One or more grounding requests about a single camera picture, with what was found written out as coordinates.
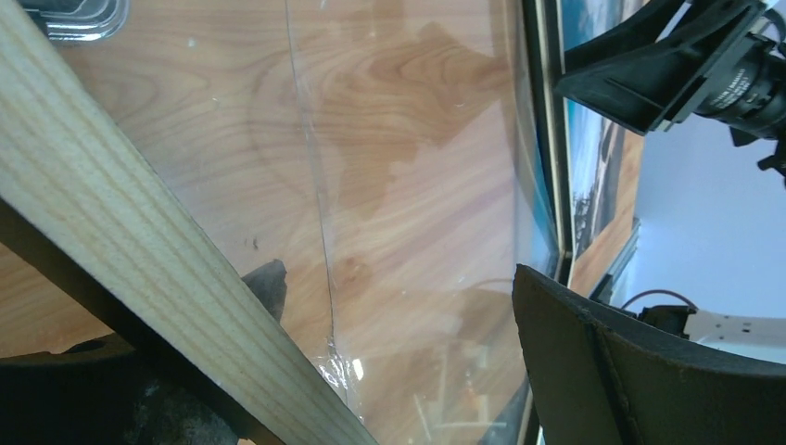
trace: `wooden plank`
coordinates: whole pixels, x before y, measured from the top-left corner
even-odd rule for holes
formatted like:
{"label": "wooden plank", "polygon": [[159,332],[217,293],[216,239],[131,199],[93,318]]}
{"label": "wooden plank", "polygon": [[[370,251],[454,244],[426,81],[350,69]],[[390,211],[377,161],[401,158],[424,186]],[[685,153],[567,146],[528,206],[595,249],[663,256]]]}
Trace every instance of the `wooden plank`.
{"label": "wooden plank", "polygon": [[[238,273],[284,262],[282,327],[314,366],[332,369],[327,265],[285,2],[133,0],[117,35],[59,52]],[[23,261],[2,250],[0,261],[30,272],[0,286],[0,353],[63,350],[105,334]]]}
{"label": "wooden plank", "polygon": [[286,443],[373,443],[13,0],[0,196]]}

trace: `wood grain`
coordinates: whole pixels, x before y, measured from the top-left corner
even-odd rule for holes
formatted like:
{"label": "wood grain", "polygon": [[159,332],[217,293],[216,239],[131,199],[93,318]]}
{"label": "wood grain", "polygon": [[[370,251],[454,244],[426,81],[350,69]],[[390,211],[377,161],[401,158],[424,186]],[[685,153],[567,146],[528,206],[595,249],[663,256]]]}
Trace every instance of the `wood grain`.
{"label": "wood grain", "polygon": [[111,330],[0,245],[0,357],[62,352]]}
{"label": "wood grain", "polygon": [[283,441],[372,443],[19,5],[0,11],[2,199]]}
{"label": "wood grain", "polygon": [[283,328],[376,439],[477,443],[524,379],[513,266],[548,259],[519,21],[134,0],[61,54],[239,273],[284,261]]}

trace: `wooden table surface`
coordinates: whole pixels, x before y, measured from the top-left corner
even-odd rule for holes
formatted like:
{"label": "wooden table surface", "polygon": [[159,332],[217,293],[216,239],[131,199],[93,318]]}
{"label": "wooden table surface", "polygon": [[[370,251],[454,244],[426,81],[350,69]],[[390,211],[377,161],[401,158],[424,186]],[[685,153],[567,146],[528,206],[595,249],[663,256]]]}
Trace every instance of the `wooden table surface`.
{"label": "wooden table surface", "polygon": [[[513,267],[549,259],[517,8],[134,0],[61,54],[240,274],[284,262],[283,327],[381,443],[477,443],[525,376]],[[0,279],[2,356],[108,331]]]}

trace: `black plastic mount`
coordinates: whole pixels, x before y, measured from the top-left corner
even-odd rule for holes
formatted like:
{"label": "black plastic mount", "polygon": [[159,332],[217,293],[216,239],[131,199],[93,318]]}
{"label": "black plastic mount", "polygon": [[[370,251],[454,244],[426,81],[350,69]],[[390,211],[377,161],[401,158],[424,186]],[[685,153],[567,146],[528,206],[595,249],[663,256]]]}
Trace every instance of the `black plastic mount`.
{"label": "black plastic mount", "polygon": [[[768,444],[786,437],[786,365],[667,334],[526,266],[516,271],[513,311],[549,445]],[[658,324],[678,328],[678,321]]]}
{"label": "black plastic mount", "polygon": [[658,40],[683,0],[652,0],[609,32],[567,51],[555,91],[646,134],[682,122],[752,47],[759,0],[694,0]]}
{"label": "black plastic mount", "polygon": [[673,336],[688,338],[685,324],[688,323],[688,317],[695,313],[696,310],[688,306],[654,306],[644,308],[639,315],[639,321]]}

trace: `white wall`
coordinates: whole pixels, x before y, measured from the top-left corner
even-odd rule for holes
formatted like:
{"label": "white wall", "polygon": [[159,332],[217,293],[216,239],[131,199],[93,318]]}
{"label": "white wall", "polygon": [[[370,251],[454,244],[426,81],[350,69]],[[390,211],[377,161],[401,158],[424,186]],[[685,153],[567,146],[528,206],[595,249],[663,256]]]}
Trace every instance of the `white wall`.
{"label": "white wall", "polygon": [[667,288],[709,311],[786,318],[786,188],[756,168],[774,146],[734,147],[724,125],[698,117],[647,136],[629,296]]}

